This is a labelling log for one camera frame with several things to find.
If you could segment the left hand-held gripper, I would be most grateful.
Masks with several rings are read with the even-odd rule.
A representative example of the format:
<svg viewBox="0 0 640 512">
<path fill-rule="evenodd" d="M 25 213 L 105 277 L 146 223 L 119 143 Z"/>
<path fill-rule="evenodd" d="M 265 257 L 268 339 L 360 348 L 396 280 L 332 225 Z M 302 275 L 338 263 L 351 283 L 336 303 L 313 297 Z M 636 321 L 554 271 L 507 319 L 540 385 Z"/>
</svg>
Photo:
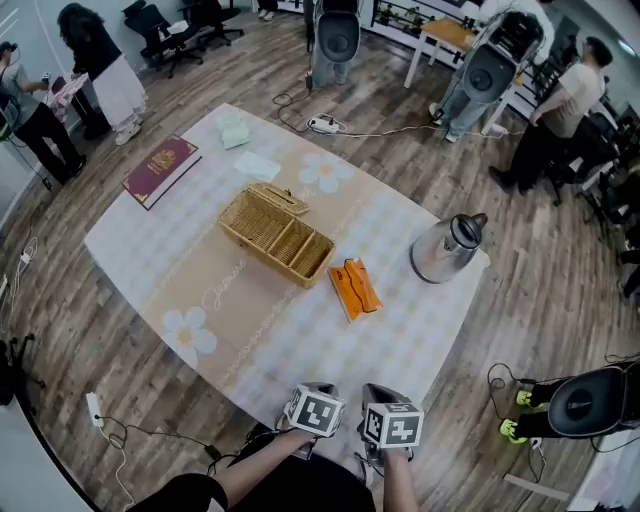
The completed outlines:
<svg viewBox="0 0 640 512">
<path fill-rule="evenodd" d="M 346 402 L 339 397 L 338 388 L 326 382 L 301 383 L 285 404 L 283 415 L 288 424 L 313 435 L 313 439 L 299 448 L 294 456 L 310 459 L 318 438 L 332 437 L 338 430 L 346 410 Z"/>
</svg>

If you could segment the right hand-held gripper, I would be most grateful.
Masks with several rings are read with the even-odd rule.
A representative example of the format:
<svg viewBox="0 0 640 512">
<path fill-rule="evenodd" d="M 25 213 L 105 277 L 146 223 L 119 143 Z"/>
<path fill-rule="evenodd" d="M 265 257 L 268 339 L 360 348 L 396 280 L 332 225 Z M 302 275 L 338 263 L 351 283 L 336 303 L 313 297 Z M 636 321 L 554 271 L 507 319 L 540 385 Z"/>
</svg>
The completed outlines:
<svg viewBox="0 0 640 512">
<path fill-rule="evenodd" d="M 361 413 L 357 432 L 364 445 L 363 461 L 369 467 L 382 468 L 383 451 L 388 449 L 404 450 L 412 461 L 424 422 L 420 407 L 397 391 L 366 383 L 362 388 Z"/>
</svg>

